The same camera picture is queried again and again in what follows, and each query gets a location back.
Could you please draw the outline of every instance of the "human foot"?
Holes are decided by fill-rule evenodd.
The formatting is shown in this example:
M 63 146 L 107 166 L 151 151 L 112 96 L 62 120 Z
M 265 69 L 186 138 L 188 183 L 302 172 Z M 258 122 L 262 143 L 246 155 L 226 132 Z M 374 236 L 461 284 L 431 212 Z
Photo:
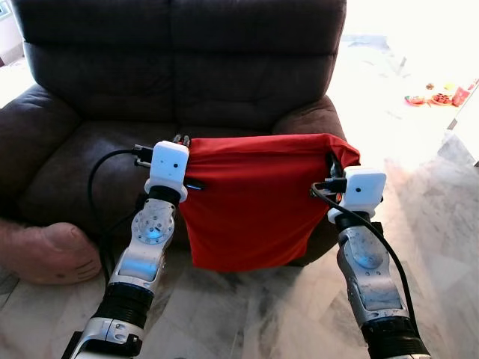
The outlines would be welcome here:
M 39 284 L 72 284 L 101 269 L 97 249 L 73 224 L 23 228 L 0 221 L 0 265 Z

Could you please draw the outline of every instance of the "red cloth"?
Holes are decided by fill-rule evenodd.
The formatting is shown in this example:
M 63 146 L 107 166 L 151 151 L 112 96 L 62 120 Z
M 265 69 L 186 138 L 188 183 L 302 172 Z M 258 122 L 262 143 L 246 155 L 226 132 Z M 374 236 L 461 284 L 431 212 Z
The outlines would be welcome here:
M 327 212 L 309 188 L 329 176 L 331 151 L 343 167 L 359 163 L 357 150 L 328 134 L 193 139 L 186 175 L 206 185 L 180 204 L 193 263 L 249 271 L 303 256 Z

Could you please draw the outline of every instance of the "leather upholstery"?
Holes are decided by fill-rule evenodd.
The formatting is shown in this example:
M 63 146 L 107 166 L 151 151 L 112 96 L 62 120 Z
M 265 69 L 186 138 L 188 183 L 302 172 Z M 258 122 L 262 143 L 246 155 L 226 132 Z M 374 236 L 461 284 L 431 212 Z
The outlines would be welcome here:
M 0 110 L 3 216 L 95 235 L 85 193 L 94 163 L 178 132 L 344 137 L 324 95 L 345 0 L 13 0 L 13 9 L 39 85 Z M 132 209 L 146 177 L 131 156 L 102 166 L 94 193 L 107 223 Z

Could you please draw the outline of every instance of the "armchair backrest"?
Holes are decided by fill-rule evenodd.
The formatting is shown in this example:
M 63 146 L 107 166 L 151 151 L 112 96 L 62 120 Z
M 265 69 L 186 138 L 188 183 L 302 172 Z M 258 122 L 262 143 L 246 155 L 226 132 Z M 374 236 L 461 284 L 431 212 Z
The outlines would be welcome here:
M 13 0 L 36 81 L 89 120 L 268 129 L 324 96 L 345 0 Z

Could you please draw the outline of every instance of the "red object on floor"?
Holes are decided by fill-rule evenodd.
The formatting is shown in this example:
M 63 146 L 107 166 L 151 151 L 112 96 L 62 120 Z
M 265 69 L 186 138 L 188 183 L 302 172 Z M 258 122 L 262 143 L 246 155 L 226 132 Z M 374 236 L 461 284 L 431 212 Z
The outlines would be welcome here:
M 329 177 L 331 151 L 343 167 L 359 163 L 357 150 L 328 134 L 193 139 L 186 175 L 206 185 L 180 204 L 193 263 L 249 271 L 303 256 L 327 212 L 309 188 Z

